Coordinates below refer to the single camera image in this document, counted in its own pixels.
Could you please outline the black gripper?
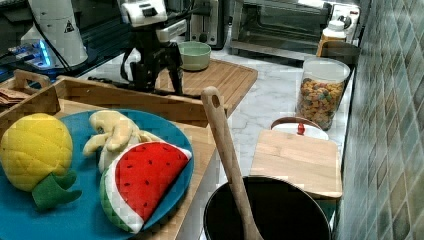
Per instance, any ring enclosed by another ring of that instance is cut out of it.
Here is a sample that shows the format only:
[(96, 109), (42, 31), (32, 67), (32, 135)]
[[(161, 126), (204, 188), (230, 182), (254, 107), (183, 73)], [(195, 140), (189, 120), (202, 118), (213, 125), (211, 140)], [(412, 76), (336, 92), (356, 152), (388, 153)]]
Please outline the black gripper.
[[(183, 94), (182, 58), (175, 42), (160, 42), (154, 27), (138, 27), (131, 30), (132, 45), (140, 53), (140, 62), (152, 62), (155, 57), (167, 56), (169, 76), (177, 95)], [(142, 92), (155, 90), (157, 74), (145, 64), (132, 62), (130, 69), (135, 89)]]

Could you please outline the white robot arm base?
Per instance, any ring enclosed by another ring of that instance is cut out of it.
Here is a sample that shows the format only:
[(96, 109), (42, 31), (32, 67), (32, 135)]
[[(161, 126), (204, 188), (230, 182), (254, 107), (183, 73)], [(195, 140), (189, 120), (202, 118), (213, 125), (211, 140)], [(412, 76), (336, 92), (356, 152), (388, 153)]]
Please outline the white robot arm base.
[(36, 57), (29, 65), (40, 70), (70, 70), (88, 59), (71, 0), (28, 0), (28, 4), (33, 26), (21, 42), (35, 45)]

